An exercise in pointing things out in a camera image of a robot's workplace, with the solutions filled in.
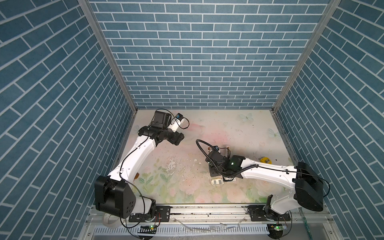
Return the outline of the white staple box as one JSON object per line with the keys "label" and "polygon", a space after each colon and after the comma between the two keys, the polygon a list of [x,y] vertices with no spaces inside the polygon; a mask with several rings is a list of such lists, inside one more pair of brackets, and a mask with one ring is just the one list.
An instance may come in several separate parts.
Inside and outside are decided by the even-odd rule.
{"label": "white staple box", "polygon": [[235,182],[236,181],[236,178],[226,178],[226,177],[223,177],[223,181],[226,183],[226,182]]}

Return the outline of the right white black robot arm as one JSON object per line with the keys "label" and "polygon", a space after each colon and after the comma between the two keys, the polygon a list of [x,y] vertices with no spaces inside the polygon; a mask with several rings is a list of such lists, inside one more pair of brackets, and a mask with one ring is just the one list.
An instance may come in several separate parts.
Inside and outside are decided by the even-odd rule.
{"label": "right white black robot arm", "polygon": [[233,155],[226,157],[217,147],[196,140],[199,150],[206,157],[212,177],[221,176],[224,182],[235,178],[256,179],[277,184],[286,190],[281,195],[269,195],[264,212],[269,218],[283,215],[302,207],[321,212],[324,209],[324,184],[330,183],[321,178],[310,165],[299,162],[296,166],[277,166],[257,162],[249,158]]}

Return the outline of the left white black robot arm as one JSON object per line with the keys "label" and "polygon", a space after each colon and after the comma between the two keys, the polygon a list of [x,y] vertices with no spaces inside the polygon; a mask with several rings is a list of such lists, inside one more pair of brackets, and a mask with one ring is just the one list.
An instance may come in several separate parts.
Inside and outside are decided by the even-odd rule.
{"label": "left white black robot arm", "polygon": [[138,137],[129,153],[107,176],[95,181],[96,210],[121,219],[139,215],[141,221],[155,217],[156,201],[142,195],[135,196],[133,181],[149,154],[163,141],[177,146],[184,139],[178,129],[189,127],[189,120],[182,114],[173,115],[158,109],[148,126],[140,128]]}

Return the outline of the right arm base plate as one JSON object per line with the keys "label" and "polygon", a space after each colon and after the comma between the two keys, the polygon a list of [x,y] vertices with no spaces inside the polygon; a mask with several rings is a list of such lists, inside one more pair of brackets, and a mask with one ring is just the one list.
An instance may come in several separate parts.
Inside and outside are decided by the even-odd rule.
{"label": "right arm base plate", "polygon": [[262,205],[250,205],[247,207],[247,212],[250,215],[252,222],[263,221],[283,221],[288,222],[291,220],[291,214],[286,212],[283,215],[277,214],[272,210],[265,211],[265,207]]}

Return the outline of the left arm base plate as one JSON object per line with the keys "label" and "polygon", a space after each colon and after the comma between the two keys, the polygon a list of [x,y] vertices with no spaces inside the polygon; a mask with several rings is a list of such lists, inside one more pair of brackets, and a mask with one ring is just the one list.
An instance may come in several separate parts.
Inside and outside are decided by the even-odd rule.
{"label": "left arm base plate", "polygon": [[147,214],[131,214],[129,223],[153,222],[157,217],[157,222],[169,222],[171,214],[171,206],[156,206],[151,207]]}

